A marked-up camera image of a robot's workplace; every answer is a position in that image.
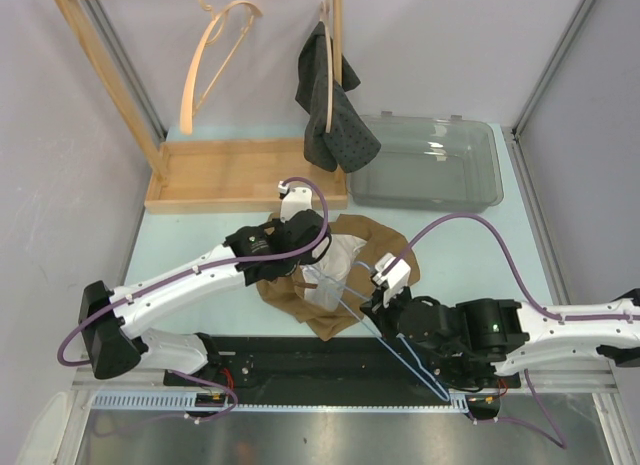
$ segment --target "wooden bar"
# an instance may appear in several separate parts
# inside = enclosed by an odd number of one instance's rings
[[[131,134],[135,138],[142,153],[147,157],[154,174],[164,182],[168,179],[169,172],[163,162],[160,152],[155,146],[151,133],[135,102],[131,98],[129,90],[122,82],[118,70],[93,28],[91,20],[76,0],[54,0],[67,23],[76,34],[87,58],[93,65],[98,77],[102,80],[111,100],[120,112]]]
[[[333,0],[333,76],[342,85],[342,0]]]
[[[171,180],[161,185],[154,176],[145,206],[150,213],[277,211],[278,182],[303,176],[332,210],[346,208],[344,180],[307,162],[303,147],[302,138],[167,142],[162,154]]]

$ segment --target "white clip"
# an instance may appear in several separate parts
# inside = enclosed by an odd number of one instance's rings
[[[295,187],[289,189],[280,205],[280,221],[287,222],[293,216],[304,210],[311,210],[313,192],[306,187]]]
[[[286,195],[289,193],[289,185],[285,185],[283,181],[278,182],[278,192],[280,195]]]
[[[411,267],[404,260],[398,261],[389,273],[384,273],[394,259],[391,253],[386,253],[374,267],[376,273],[372,277],[373,282],[379,287],[385,286],[382,298],[384,308],[387,308],[391,299],[409,284]]]

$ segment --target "metal linear rail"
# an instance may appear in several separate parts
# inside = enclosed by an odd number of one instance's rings
[[[196,405],[198,392],[148,391],[117,392],[101,391],[93,399],[93,410],[153,410],[174,412],[212,412],[220,406],[203,407]],[[291,405],[245,405],[239,404],[238,412],[340,412],[340,413],[467,413],[469,407],[463,393],[452,393],[451,404],[433,406],[399,407],[336,407],[336,406],[291,406]]]
[[[540,393],[612,393],[617,387],[611,368],[605,361],[579,360],[568,364],[559,364],[542,370],[531,370],[531,380]],[[132,371],[108,381],[96,380],[90,367],[81,367],[76,373],[73,390],[109,392],[130,391],[175,391],[166,387],[162,381],[164,373],[154,370]],[[199,391],[199,387],[183,390]],[[510,394],[528,394],[526,387],[509,391]]]
[[[91,401],[95,394],[86,391],[73,393],[74,398],[71,414],[69,415],[67,428],[64,431],[64,436],[62,437],[54,465],[75,465],[78,454],[80,453],[82,437],[84,436],[84,431],[89,420]]]

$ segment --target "metal floor panel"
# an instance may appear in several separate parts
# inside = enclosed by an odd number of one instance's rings
[[[96,438],[87,432],[77,465],[609,465],[591,395],[545,395],[567,435],[562,451],[513,425],[473,426],[459,414],[232,413],[194,425],[180,418]],[[91,412],[88,430],[105,433],[163,412]],[[504,400],[503,415],[553,433],[531,397]]]

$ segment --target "transparent plastic container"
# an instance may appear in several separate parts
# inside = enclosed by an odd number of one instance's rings
[[[504,197],[493,130],[486,123],[362,117],[382,143],[349,174],[356,203],[389,208],[481,212]]]

